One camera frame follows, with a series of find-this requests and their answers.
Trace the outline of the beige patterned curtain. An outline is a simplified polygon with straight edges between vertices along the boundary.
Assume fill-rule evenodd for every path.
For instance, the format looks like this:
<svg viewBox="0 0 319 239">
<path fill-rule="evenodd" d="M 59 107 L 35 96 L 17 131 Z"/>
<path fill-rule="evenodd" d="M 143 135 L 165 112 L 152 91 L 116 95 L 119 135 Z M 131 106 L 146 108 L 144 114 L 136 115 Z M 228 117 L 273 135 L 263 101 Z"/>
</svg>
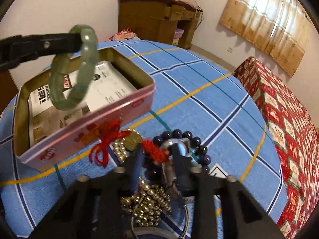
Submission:
<svg viewBox="0 0 319 239">
<path fill-rule="evenodd" d="M 298 0 L 228 0 L 220 24 L 269 55 L 289 77 L 301 63 L 313 27 Z"/>
</svg>

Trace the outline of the pink metal tin box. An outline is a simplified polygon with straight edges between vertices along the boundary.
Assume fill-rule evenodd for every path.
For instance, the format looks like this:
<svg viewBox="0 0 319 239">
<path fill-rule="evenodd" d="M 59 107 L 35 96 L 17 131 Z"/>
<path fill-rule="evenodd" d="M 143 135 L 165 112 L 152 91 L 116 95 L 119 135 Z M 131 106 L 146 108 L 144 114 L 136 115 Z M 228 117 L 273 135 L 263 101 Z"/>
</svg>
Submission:
<svg viewBox="0 0 319 239">
<path fill-rule="evenodd" d="M 98 140 L 110 122 L 125 125 L 145 114 L 153 103 L 154 80 L 114 48 L 100 49 L 89 90 L 73 109 L 54 107 L 49 74 L 45 70 L 21 87 L 14 118 L 14 154 L 39 171 Z"/>
</svg>

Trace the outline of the purple storage box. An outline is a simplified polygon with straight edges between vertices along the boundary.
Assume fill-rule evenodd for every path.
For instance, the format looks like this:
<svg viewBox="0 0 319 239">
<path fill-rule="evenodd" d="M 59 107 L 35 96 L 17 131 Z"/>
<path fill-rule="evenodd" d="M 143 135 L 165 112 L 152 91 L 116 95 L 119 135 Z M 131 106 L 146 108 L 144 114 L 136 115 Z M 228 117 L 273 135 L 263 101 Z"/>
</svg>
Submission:
<svg viewBox="0 0 319 239">
<path fill-rule="evenodd" d="M 174 33 L 174 39 L 181 38 L 183 34 L 184 34 L 184 30 L 177 28 Z"/>
</svg>

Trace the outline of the brown wooden desk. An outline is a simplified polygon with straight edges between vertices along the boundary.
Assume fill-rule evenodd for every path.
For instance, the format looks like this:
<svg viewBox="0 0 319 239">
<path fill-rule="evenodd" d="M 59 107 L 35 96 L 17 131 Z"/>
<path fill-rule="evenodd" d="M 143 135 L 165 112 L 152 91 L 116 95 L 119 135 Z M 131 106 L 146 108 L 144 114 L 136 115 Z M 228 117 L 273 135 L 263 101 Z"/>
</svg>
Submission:
<svg viewBox="0 0 319 239">
<path fill-rule="evenodd" d="M 118 31 L 130 28 L 140 39 L 171 45 L 175 30 L 183 29 L 178 46 L 189 49 L 200 12 L 174 0 L 118 0 Z"/>
</svg>

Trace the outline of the printed paper leaflet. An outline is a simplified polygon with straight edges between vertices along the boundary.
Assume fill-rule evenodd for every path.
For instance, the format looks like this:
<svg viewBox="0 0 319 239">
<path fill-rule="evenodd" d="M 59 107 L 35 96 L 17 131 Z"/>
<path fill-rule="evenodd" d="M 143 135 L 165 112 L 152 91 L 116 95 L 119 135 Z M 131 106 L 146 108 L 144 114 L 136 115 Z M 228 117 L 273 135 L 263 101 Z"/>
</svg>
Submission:
<svg viewBox="0 0 319 239">
<path fill-rule="evenodd" d="M 91 112 L 108 106 L 137 89 L 108 61 L 98 62 L 88 91 L 73 109 L 58 110 L 50 100 L 49 86 L 29 95 L 29 142 L 31 147 Z"/>
</svg>

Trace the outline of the red patterned bed cover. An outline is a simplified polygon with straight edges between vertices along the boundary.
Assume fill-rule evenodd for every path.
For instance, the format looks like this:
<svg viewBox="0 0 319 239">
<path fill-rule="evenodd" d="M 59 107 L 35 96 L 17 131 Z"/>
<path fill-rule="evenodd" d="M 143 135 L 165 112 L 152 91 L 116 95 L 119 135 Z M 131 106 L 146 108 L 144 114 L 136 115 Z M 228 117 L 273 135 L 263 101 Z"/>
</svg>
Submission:
<svg viewBox="0 0 319 239">
<path fill-rule="evenodd" d="M 234 76 L 261 111 L 275 144 L 288 195 L 277 225 L 285 238 L 294 238 L 318 202 L 318 132 L 306 108 L 262 62 L 249 57 Z"/>
</svg>

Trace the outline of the clear glass bangle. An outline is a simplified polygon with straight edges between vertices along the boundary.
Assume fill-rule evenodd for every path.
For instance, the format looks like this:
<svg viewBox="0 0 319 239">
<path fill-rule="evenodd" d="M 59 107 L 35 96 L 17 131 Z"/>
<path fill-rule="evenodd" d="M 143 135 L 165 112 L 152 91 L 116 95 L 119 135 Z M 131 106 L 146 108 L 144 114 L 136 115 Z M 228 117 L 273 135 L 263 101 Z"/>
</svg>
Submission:
<svg viewBox="0 0 319 239">
<path fill-rule="evenodd" d="M 131 228 L 127 231 L 129 238 L 191 238 L 189 234 L 190 213 L 188 206 L 173 205 L 172 214 L 161 215 L 159 226 L 134 227 L 131 219 Z"/>
</svg>

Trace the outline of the green jade bangle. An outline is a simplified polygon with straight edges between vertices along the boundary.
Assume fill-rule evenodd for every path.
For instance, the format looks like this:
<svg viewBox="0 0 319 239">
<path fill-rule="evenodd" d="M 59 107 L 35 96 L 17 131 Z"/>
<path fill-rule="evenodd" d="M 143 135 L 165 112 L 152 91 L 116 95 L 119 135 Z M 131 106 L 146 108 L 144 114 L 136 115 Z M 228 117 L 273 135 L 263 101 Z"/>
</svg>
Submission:
<svg viewBox="0 0 319 239">
<path fill-rule="evenodd" d="M 80 34 L 82 40 L 81 55 L 74 61 L 70 59 L 72 53 L 55 55 L 49 74 L 50 100 L 61 111 L 75 108 L 84 99 L 99 60 L 98 39 L 92 27 L 78 24 L 73 26 L 69 33 Z M 69 73 L 77 74 L 76 83 L 72 85 L 68 95 L 65 96 L 64 76 Z"/>
</svg>

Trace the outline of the red string coin pendant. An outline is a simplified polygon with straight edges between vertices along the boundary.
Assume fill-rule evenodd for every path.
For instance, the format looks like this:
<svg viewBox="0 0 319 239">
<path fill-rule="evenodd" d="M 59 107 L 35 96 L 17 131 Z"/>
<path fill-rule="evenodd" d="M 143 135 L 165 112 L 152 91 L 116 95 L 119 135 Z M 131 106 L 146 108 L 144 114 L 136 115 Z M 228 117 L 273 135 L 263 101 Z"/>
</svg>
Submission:
<svg viewBox="0 0 319 239">
<path fill-rule="evenodd" d="M 134 129 L 121 130 L 121 124 L 118 121 L 111 121 L 99 127 L 97 134 L 100 142 L 90 150 L 89 161 L 91 163 L 95 162 L 104 168 L 109 162 L 108 148 L 110 145 L 112 145 L 113 152 L 121 164 L 138 146 L 142 146 L 144 153 L 159 164 L 163 164 L 168 160 L 168 153 L 164 153 L 158 145 L 154 144 L 150 139 L 143 139 Z"/>
</svg>

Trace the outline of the blue plaid table cloth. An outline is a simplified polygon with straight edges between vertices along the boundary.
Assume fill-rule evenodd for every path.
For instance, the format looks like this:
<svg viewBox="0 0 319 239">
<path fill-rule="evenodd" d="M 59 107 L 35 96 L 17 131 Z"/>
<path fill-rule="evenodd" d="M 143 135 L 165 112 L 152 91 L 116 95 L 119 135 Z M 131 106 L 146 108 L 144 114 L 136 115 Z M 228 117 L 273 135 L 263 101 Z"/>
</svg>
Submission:
<svg viewBox="0 0 319 239">
<path fill-rule="evenodd" d="M 145 40 L 104 42 L 151 75 L 155 93 L 151 111 L 130 123 L 145 138 L 166 130 L 190 131 L 207 146 L 210 173 L 234 175 L 274 220 L 288 201 L 279 157 L 266 123 L 241 83 L 218 65 L 171 45 Z M 85 174 L 98 177 L 118 165 L 110 155 L 106 168 L 89 162 L 89 148 L 57 167 L 39 172 L 14 154 L 13 124 L 17 99 L 1 115 L 1 198 L 5 219 L 26 238 L 43 216 Z"/>
</svg>

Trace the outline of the silver wrist watch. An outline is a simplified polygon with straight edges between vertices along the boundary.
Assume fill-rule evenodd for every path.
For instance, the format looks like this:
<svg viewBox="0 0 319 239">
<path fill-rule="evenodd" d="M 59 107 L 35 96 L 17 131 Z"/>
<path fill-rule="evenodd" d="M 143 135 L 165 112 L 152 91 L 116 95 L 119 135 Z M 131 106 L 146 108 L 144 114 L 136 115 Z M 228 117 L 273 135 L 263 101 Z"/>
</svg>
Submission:
<svg viewBox="0 0 319 239">
<path fill-rule="evenodd" d="M 166 187 L 175 187 L 182 196 L 193 196 L 191 169 L 194 165 L 189 157 L 190 140 L 169 139 L 160 149 L 168 153 L 168 160 L 162 164 L 162 177 Z"/>
</svg>

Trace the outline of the pink floral bag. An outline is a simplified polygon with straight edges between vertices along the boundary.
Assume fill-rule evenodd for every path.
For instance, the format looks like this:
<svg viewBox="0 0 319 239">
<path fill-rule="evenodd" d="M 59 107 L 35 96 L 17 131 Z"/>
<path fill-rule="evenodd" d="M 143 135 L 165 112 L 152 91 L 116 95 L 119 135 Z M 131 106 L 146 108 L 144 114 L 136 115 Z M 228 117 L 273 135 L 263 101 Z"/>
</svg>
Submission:
<svg viewBox="0 0 319 239">
<path fill-rule="evenodd" d="M 130 28 L 127 28 L 118 33 L 113 34 L 109 38 L 109 41 L 123 41 L 123 40 L 129 40 L 135 37 L 137 37 L 137 35 L 134 32 L 132 32 Z"/>
</svg>

